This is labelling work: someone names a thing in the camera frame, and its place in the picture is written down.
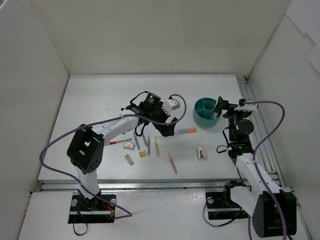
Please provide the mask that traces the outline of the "yellow slim highlighter pen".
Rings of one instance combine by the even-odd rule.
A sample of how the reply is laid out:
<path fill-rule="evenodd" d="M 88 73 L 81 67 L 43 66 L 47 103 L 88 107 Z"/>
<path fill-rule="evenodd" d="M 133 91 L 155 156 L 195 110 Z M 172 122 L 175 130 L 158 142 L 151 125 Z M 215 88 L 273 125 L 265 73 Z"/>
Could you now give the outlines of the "yellow slim highlighter pen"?
<path fill-rule="evenodd" d="M 154 136 L 153 141 L 154 141 L 154 147 L 155 147 L 156 156 L 160 157 L 159 145 L 158 145 L 158 140 L 157 140 L 156 136 Z"/>

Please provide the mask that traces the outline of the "orange slim highlighter pen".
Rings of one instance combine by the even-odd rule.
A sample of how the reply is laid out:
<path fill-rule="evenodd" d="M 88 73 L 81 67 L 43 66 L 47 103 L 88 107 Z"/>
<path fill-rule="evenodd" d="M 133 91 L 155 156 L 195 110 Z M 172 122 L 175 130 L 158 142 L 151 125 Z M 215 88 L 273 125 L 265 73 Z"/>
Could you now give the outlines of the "orange slim highlighter pen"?
<path fill-rule="evenodd" d="M 175 163 L 173 161 L 173 157 L 172 157 L 172 155 L 170 153 L 168 153 L 168 159 L 169 159 L 169 162 L 170 162 L 170 164 L 172 166 L 174 174 L 177 175 L 178 171 L 177 171 L 177 168 L 176 168 Z"/>

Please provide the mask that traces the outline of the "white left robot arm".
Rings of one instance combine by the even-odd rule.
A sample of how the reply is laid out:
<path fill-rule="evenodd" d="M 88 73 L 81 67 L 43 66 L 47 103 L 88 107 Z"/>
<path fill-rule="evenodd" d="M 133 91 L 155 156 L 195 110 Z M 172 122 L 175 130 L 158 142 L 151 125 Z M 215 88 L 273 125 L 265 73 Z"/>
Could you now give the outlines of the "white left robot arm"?
<path fill-rule="evenodd" d="M 170 123 L 166 123 L 171 113 L 180 108 L 180 103 L 172 96 L 161 100 L 154 93 L 145 92 L 145 100 L 135 104 L 135 97 L 129 105 L 122 110 L 125 116 L 120 115 L 116 120 L 85 127 L 75 132 L 67 149 L 67 156 L 75 167 L 77 178 L 81 182 L 79 194 L 82 195 L 82 204 L 89 210 L 96 209 L 100 204 L 97 169 L 103 160 L 104 147 L 111 140 L 139 126 L 153 124 L 163 137 L 174 135 L 176 117 Z"/>

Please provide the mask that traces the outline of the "fat yellow highlighter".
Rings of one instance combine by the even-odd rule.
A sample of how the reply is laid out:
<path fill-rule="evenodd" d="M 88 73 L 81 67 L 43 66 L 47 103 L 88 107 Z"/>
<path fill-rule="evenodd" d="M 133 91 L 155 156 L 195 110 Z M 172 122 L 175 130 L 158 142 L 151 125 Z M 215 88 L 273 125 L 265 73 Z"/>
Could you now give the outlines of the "fat yellow highlighter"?
<path fill-rule="evenodd" d="M 214 119 L 216 119 L 218 117 L 218 115 L 219 115 L 218 105 L 219 105 L 219 103 L 218 103 L 218 101 L 216 101 L 215 107 L 214 107 L 214 110 L 213 110 L 213 113 L 212 113 L 212 117 Z"/>

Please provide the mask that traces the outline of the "orange capped clear highlighter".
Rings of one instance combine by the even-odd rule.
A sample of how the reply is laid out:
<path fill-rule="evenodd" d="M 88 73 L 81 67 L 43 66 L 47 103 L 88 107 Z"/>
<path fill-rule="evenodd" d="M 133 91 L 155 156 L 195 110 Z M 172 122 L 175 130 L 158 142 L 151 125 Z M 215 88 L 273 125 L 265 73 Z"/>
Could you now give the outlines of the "orange capped clear highlighter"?
<path fill-rule="evenodd" d="M 183 134 L 190 134 L 190 133 L 196 133 L 197 132 L 197 128 L 196 127 L 190 127 L 190 128 L 183 128 L 183 129 L 179 129 L 177 131 L 178 135 L 183 135 Z"/>

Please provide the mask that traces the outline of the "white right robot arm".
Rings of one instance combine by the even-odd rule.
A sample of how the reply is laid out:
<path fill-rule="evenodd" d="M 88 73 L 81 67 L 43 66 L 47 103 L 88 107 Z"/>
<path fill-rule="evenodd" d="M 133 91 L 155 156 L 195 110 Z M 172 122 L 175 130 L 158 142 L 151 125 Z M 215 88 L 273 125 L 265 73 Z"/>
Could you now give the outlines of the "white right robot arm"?
<path fill-rule="evenodd" d="M 258 148 L 253 147 L 250 140 L 254 124 L 248 117 L 259 104 L 254 98 L 232 104 L 219 97 L 213 110 L 214 117 L 222 114 L 228 120 L 228 156 L 249 182 L 249 186 L 235 183 L 224 190 L 221 200 L 227 206 L 238 204 L 260 238 L 286 239 L 297 233 L 297 199 L 290 190 L 276 184 L 258 163 Z"/>

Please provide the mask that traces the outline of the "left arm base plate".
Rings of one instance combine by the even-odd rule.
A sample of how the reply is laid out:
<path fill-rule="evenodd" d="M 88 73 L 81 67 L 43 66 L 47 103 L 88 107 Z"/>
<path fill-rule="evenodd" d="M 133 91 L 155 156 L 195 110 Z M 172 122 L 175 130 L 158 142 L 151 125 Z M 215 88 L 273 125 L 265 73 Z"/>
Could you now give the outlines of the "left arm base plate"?
<path fill-rule="evenodd" d="M 69 224 L 114 223 L 115 206 L 97 198 L 88 200 L 79 193 L 72 195 L 69 207 Z"/>

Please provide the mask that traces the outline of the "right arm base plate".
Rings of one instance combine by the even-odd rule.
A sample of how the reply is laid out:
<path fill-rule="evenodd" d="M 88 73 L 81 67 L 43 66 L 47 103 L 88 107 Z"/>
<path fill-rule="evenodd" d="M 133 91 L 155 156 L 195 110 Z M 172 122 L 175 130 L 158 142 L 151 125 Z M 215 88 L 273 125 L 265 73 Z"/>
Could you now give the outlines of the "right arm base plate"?
<path fill-rule="evenodd" d="M 226 202 L 222 191 L 205 192 L 205 216 L 211 221 L 247 219 L 248 214 L 237 203 Z"/>

